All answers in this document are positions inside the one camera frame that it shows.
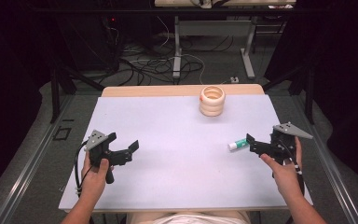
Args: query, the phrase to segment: forearm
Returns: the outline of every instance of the forearm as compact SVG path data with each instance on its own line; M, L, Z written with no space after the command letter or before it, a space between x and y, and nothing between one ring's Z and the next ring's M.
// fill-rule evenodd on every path
M65 217L62 224L89 223L92 210L96 202L87 198L80 198L71 212Z
M289 206L293 221L296 224L326 223L310 203L302 196L288 197L284 199Z

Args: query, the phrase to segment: metal frame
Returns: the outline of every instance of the metal frame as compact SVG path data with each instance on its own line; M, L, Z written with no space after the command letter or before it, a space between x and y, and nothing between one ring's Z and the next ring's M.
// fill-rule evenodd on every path
M180 77L182 49L181 35L238 35L247 36L245 48L241 49L241 57L248 78L255 79L255 73L249 58L255 35L256 17L251 21L179 21L175 16L175 58L173 62L173 78Z

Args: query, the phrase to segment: stacked wooden rings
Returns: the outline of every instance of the stacked wooden rings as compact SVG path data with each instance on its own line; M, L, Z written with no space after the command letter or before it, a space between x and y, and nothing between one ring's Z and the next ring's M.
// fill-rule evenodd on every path
M203 115L213 117L223 112L226 94L217 86L205 87L200 94L200 111Z

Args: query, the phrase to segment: finger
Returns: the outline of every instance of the finger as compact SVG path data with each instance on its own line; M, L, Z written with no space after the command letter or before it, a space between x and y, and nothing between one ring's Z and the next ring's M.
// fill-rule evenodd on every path
M295 139L296 139L296 161L300 166L300 169L302 169L302 147L301 147L300 140L298 139L297 136Z
M106 172L109 169L109 161L107 159L101 159L100 170L98 171L98 176L100 178L105 178Z
M280 166L280 164L278 164L275 160L273 160L269 155L267 154L263 154L260 156L261 160L263 160L263 162L265 162L269 168L271 168L272 172L275 172L278 167Z

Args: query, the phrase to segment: wooden table edge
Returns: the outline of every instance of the wooden table edge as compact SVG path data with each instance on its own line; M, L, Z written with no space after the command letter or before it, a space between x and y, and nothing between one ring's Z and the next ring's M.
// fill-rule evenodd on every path
M123 86L106 87L102 97L136 97L136 96L191 96L199 95L208 85L169 85L169 86ZM215 85L222 88L227 95L265 94L258 84Z

